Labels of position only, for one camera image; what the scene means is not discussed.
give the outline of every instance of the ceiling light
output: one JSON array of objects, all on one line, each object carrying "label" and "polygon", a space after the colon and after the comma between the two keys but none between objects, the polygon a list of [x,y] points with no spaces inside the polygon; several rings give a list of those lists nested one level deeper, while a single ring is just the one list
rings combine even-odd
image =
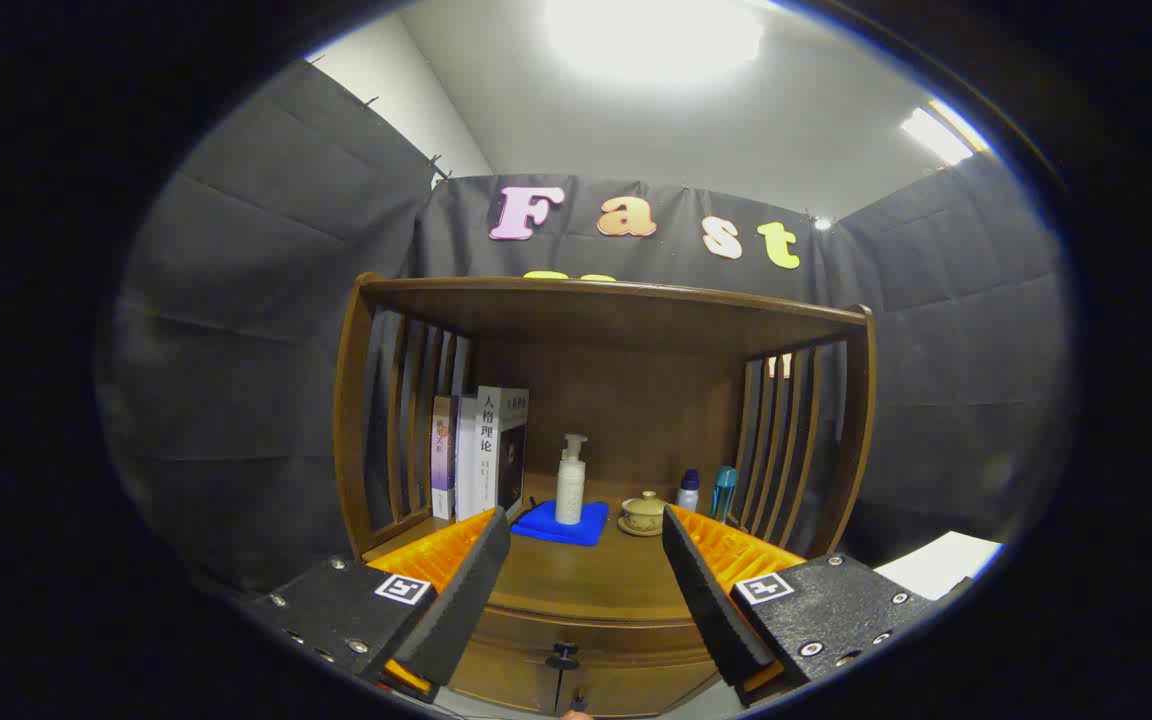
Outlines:
[{"label": "ceiling light", "polygon": [[550,41],[602,81],[703,81],[758,56],[763,25],[736,0],[550,0]]},{"label": "ceiling light", "polygon": [[940,113],[941,118],[948,120],[948,123],[950,123],[950,126],[958,131],[958,135],[967,138],[970,145],[972,145],[972,150],[984,152],[990,149],[988,143],[986,143],[986,141],[980,137],[980,134],[975,130],[972,123],[967,122],[963,119],[963,115],[955,113],[954,108],[950,108],[950,106],[941,103],[940,100],[932,100],[929,105],[931,105],[932,109],[935,109],[937,113]]},{"label": "ceiling light", "polygon": [[924,147],[940,156],[946,165],[957,165],[958,161],[970,158],[972,150],[963,145],[950,128],[937,122],[926,109],[915,108],[904,123],[900,124],[902,131],[909,132],[915,141],[922,143]]}]

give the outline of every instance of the book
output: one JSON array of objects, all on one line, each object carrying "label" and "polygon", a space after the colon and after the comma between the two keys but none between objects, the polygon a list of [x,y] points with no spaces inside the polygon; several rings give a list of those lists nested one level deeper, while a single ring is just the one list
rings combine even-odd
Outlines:
[{"label": "book", "polygon": [[452,520],[456,510],[456,397],[435,396],[430,415],[429,497],[440,520]]},{"label": "book", "polygon": [[522,513],[522,464],[526,452],[526,389],[479,386],[477,480],[479,511],[503,507],[513,521]]},{"label": "book", "polygon": [[479,400],[476,396],[456,397],[456,448],[453,452],[456,454],[457,492],[453,510],[457,521],[477,515],[475,510],[477,495],[473,492],[477,484],[477,460],[479,460],[477,414],[479,414]]}]

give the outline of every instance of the black fabric backdrop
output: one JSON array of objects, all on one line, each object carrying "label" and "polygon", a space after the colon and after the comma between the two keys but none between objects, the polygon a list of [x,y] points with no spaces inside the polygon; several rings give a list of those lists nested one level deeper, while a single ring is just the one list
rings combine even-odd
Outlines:
[{"label": "black fabric backdrop", "polygon": [[[296,65],[210,134],[137,237],[104,356],[103,406],[124,484],[147,521],[219,588],[265,591],[347,547],[332,465],[332,387],[343,302],[365,270],[389,276],[522,275],[673,283],[876,313],[873,450],[844,548],[871,564],[947,529],[1002,539],[1036,497],[1039,433],[1062,409],[1068,306],[1056,241],[1010,174],[975,156],[816,232],[785,209],[614,179],[453,179],[316,70]],[[558,185],[526,241],[494,241],[500,188]],[[657,232],[596,230],[611,197],[644,197]],[[738,228],[713,255],[700,219]],[[795,270],[760,223],[785,223]],[[381,323],[385,344],[393,323]],[[382,377],[388,354],[370,361]],[[824,355],[804,521],[833,465],[841,351]],[[372,432],[384,432],[382,382]],[[384,477],[371,442],[369,477]],[[379,486],[369,487],[384,523]]]},{"label": "black fabric backdrop", "polygon": [[332,461],[344,301],[361,270],[401,272],[431,177],[297,63],[147,213],[97,381],[129,495],[200,582],[270,589],[348,547]]}]

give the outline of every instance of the purple book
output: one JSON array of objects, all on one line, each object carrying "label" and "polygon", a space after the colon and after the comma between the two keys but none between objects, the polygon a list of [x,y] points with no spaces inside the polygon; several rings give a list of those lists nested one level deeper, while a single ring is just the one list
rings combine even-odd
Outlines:
[{"label": "purple book", "polygon": [[456,399],[434,397],[430,418],[430,505],[435,518],[452,520],[456,507]]}]

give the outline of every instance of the small teapot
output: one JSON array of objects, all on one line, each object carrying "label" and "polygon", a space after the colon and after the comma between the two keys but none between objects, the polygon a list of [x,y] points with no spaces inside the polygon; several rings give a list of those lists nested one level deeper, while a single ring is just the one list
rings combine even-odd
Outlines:
[{"label": "small teapot", "polygon": [[664,523],[664,500],[645,488],[643,497],[627,498],[621,502],[617,525],[631,536],[658,536]]}]

